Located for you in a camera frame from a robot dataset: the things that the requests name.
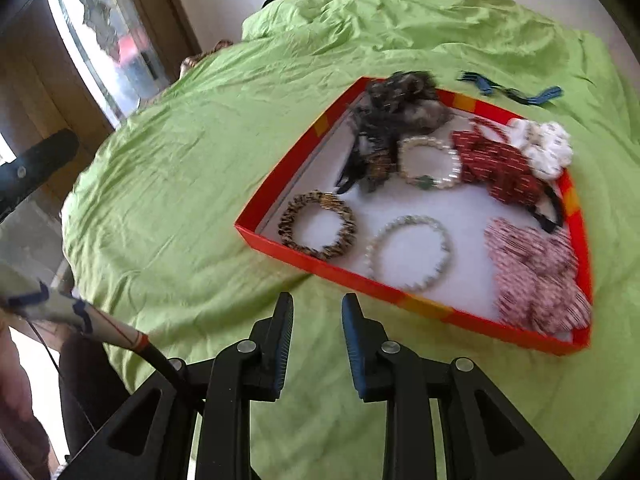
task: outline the cable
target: cable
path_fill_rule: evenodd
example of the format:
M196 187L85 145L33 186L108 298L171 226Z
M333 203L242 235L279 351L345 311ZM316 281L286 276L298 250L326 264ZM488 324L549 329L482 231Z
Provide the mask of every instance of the cable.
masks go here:
M47 343L45 343L44 339L42 338L42 336L40 335L40 332L38 332L38 330L36 330L36 327L33 325L33 323L31 321L29 321L28 319L25 319L25 321L29 324L29 326L31 327L31 329L33 330L33 333L36 335L36 337L39 339L39 341L42 343L42 345L44 346L44 349L47 351L47 354L49 355L49 359L51 359L51 362L53 363L54 367L56 368L56 371L58 372L58 377L60 378L60 382L62 383L62 385L65 387L66 392L72 397L72 399L76 402L76 404L78 405L78 408L80 408L80 411L82 412L82 414L84 415L84 418L86 419L86 421L89 423L89 427L91 427L91 431L95 433L97 433L97 431L94 428L94 425L91 423L91 421L89 420L89 416L86 414L86 411L84 410L84 408L82 407L82 404L80 404L80 401L78 400L78 398L73 394L73 392L71 391L71 388L69 388L66 385L66 381L65 378L62 376L62 373L60 372L60 367L58 366L58 363L56 362L56 360L53 358L53 355L51 354L51 351L49 350L49 347L47 346Z
M204 400L197 397L193 388L178 373L169 359L151 343L148 343L142 350L137 352L147 363L149 363L159 374L161 374L175 388L175 391L187 403L188 406L204 416Z

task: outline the screw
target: screw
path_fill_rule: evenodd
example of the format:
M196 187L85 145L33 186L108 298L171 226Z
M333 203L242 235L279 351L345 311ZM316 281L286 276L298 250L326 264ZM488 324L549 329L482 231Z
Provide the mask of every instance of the screw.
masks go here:
M461 372L470 372L474 369L474 362L466 357L456 359L456 368Z
M380 348L385 354L397 354L400 351L400 345L395 341L385 341Z
M244 341L239 342L236 348L241 354L250 354L255 350L256 346L257 345L250 339L245 339Z

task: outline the scrunchie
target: scrunchie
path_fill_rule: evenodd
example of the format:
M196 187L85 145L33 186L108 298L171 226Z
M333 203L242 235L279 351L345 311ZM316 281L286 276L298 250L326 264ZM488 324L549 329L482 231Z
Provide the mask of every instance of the scrunchie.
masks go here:
M494 218L484 240L502 322L551 335L590 324L591 305L575 283L577 259L565 229L543 236Z
M489 194L506 204L534 206L543 193L517 148L487 139L473 124L472 132L453 132L451 139L462 161L464 182L486 182Z
M539 179L555 180L571 164L570 136L560 124L511 119L507 126L508 142L522 152Z

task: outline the window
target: window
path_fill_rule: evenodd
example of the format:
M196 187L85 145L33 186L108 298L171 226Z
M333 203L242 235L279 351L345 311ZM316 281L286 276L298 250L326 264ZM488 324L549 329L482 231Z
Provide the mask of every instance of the window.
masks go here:
M168 78L132 0L48 0L89 92L117 127Z

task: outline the pink patterned scrunchie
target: pink patterned scrunchie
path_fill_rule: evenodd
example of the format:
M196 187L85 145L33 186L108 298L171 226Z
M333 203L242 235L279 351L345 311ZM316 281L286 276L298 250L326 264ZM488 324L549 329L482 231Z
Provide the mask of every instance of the pink patterned scrunchie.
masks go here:
M484 240L496 268L502 322L545 334L590 324L591 305L575 284L577 259L566 229L544 235L494 218Z

